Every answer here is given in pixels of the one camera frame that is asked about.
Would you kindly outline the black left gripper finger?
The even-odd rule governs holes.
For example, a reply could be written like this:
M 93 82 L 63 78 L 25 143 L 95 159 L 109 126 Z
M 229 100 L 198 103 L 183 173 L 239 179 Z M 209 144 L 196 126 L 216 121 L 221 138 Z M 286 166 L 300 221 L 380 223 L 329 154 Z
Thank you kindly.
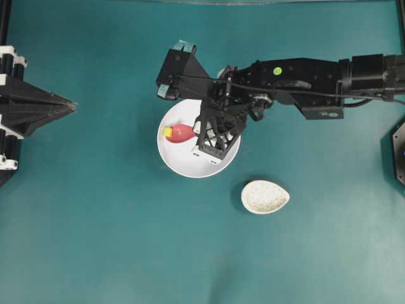
M 49 113 L 7 113 L 1 114 L 1 130 L 7 135 L 24 139 L 37 129 L 75 112 L 75 107 Z
M 43 91 L 9 75 L 1 76 L 1 96 L 20 101 L 67 106 L 70 110 L 76 109 L 75 102 L 62 98 L 55 93 Z

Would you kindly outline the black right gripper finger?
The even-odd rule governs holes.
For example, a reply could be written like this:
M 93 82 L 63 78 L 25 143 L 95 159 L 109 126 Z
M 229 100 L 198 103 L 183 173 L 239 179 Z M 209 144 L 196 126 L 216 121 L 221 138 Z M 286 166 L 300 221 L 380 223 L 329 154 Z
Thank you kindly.
M 221 151 L 220 118 L 218 115 L 199 115 L 193 126 L 198 138 L 197 145 L 200 150 L 208 147 L 212 151 Z
M 224 159 L 246 127 L 239 117 L 210 118 L 206 125 L 205 152 Z

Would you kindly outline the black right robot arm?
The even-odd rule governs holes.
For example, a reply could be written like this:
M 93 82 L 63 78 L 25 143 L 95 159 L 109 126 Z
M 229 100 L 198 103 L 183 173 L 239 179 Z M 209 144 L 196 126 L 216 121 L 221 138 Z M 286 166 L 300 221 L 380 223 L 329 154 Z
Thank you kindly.
M 307 120 L 341 119 L 345 108 L 404 94 L 404 56 L 374 54 L 339 61 L 295 58 L 228 67 L 218 79 L 187 81 L 203 101 L 194 131 L 200 153 L 222 160 L 246 127 L 274 102 L 295 106 Z

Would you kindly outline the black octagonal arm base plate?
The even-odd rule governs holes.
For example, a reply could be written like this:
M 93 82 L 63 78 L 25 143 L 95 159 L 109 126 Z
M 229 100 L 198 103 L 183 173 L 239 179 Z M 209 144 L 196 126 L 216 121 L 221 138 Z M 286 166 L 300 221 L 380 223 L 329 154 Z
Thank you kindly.
M 404 192 L 404 118 L 398 120 L 380 141 L 383 176 L 396 191 Z

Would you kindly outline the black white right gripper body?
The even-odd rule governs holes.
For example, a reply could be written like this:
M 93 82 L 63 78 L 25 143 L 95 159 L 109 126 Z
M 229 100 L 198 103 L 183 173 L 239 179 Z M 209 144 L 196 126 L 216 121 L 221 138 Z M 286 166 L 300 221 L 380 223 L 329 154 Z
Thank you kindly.
M 213 96 L 202 101 L 200 115 L 239 117 L 246 123 L 248 117 L 262 120 L 272 106 L 267 93 L 248 90 L 244 80 L 234 79 L 233 71 L 222 71 L 213 83 Z

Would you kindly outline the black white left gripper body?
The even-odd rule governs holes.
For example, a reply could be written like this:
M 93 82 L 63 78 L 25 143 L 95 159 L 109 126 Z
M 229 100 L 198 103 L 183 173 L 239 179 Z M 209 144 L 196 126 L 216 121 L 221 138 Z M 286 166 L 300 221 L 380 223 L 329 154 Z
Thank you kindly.
M 14 77 L 23 80 L 27 61 L 18 56 L 13 46 L 1 46 L 1 88 L 5 89 Z M 1 95 L 1 186 L 16 174 L 20 162 L 22 133 L 11 126 L 12 100 Z

